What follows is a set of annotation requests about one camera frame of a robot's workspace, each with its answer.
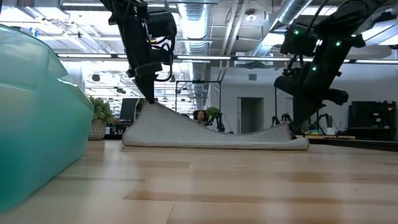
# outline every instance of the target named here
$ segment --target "doorway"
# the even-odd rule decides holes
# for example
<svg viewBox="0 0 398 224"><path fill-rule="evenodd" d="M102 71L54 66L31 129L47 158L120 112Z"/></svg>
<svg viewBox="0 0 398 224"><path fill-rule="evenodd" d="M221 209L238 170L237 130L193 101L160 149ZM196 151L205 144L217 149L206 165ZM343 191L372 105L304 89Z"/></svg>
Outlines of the doorway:
<svg viewBox="0 0 398 224"><path fill-rule="evenodd" d="M238 98L238 133L253 133L264 129L264 99Z"/></svg>

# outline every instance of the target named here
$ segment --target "fabric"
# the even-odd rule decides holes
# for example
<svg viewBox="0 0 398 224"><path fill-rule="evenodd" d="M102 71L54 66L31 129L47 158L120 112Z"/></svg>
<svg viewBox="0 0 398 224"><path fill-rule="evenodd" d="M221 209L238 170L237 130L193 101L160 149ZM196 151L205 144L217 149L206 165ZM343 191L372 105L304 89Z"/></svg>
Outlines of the fabric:
<svg viewBox="0 0 398 224"><path fill-rule="evenodd" d="M251 134L226 134L159 104L142 107L139 117L123 134L125 146L182 147L202 149L307 150L308 139L292 140L287 124Z"/></svg>

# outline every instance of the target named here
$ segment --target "person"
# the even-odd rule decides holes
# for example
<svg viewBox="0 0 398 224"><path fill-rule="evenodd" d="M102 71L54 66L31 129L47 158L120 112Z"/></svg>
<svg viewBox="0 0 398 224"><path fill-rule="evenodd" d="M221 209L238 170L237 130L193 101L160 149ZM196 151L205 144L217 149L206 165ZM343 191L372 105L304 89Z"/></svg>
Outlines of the person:
<svg viewBox="0 0 398 224"><path fill-rule="evenodd" d="M206 120L206 111L204 110L197 110L193 112L193 119L197 121L197 123L206 125L207 120Z"/></svg>

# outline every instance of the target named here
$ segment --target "robotic manipulator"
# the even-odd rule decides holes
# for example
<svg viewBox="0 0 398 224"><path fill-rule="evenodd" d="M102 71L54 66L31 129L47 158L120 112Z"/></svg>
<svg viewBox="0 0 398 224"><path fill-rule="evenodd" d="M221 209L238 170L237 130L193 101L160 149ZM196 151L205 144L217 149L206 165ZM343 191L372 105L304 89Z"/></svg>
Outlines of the robotic manipulator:
<svg viewBox="0 0 398 224"><path fill-rule="evenodd" d="M173 70L173 51L177 26L167 10L149 12L141 0L101 0L112 12L110 25L118 25L130 68L126 72L149 101L155 102L154 83L167 82ZM158 79L156 72L162 64L170 66L166 79Z"/></svg>
<svg viewBox="0 0 398 224"><path fill-rule="evenodd" d="M285 33L285 40L280 48L282 54L292 54L293 59L278 77L274 86L291 94L299 105L294 111L294 120L290 128L298 129L325 105L323 100L330 100L337 105L348 101L345 91L330 88L351 47L364 47L362 35L353 36L361 24L383 6L387 0L347 0L336 12L314 25L322 7L318 8L309 25L294 21ZM304 62L303 55L313 57L311 62ZM299 68L292 68L296 60Z"/></svg>

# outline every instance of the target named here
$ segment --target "teal plastic container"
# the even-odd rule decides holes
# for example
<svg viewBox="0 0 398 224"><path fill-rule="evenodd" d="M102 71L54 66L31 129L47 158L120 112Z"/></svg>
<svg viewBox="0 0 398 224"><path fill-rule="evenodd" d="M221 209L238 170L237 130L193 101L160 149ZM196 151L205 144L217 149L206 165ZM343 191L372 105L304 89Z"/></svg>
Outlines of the teal plastic container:
<svg viewBox="0 0 398 224"><path fill-rule="evenodd" d="M79 159L94 106L57 55L0 24L0 213Z"/></svg>

